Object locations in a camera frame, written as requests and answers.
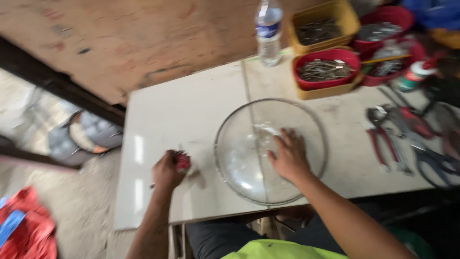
pliers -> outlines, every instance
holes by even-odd
[[[393,143],[391,142],[390,137],[387,135],[385,130],[383,130],[380,127],[382,123],[387,119],[387,114],[383,118],[378,119],[377,116],[375,115],[377,112],[378,110],[376,108],[366,109],[366,118],[369,122],[369,129],[366,130],[366,132],[369,134],[369,137],[371,138],[371,142],[374,147],[374,152],[375,152],[375,155],[377,156],[377,159],[379,160],[383,169],[389,172],[390,168],[388,167],[388,164],[383,160],[383,156],[380,153],[379,142],[377,140],[378,135],[382,136],[382,138],[385,140],[387,146],[389,147],[391,151],[391,154],[393,155],[393,159],[397,163],[399,163],[399,159],[396,155],[395,147],[393,146]]]

glue bottle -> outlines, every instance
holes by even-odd
[[[417,61],[412,63],[406,73],[398,79],[398,82],[396,83],[398,89],[403,93],[411,92],[417,89],[419,83],[425,79],[425,77],[437,72],[437,68],[434,66],[438,58],[443,55],[444,53],[442,52],[435,53],[428,61]]]

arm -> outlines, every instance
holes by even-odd
[[[153,166],[155,189],[139,226],[127,259],[168,258],[169,207],[174,188],[184,178],[174,164],[174,151],[168,150]]]
[[[311,171],[306,159],[305,142],[293,130],[282,129],[275,136],[278,157],[267,155],[280,176],[295,184],[315,208],[332,237],[352,259],[412,259],[410,253],[385,228],[341,197]]]

bottle label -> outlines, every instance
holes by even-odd
[[[274,25],[269,25],[269,26],[262,26],[262,25],[256,25],[256,30],[257,30],[257,36],[262,37],[262,38],[271,38],[276,35],[278,30],[280,29],[280,24],[281,22],[277,22]]]

scissors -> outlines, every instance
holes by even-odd
[[[404,120],[403,115],[399,109],[393,109],[390,114],[390,120],[401,130],[402,134],[409,139],[410,145],[412,146],[416,155],[416,165],[422,177],[429,182],[432,186],[441,189],[452,189],[456,185],[453,185],[447,174],[460,176],[460,172],[452,169],[455,163],[460,161],[449,156],[434,152],[429,149],[424,143],[423,138],[417,133],[413,132],[409,124]],[[427,163],[441,178],[445,185],[438,185],[434,183],[423,171],[422,163]]]

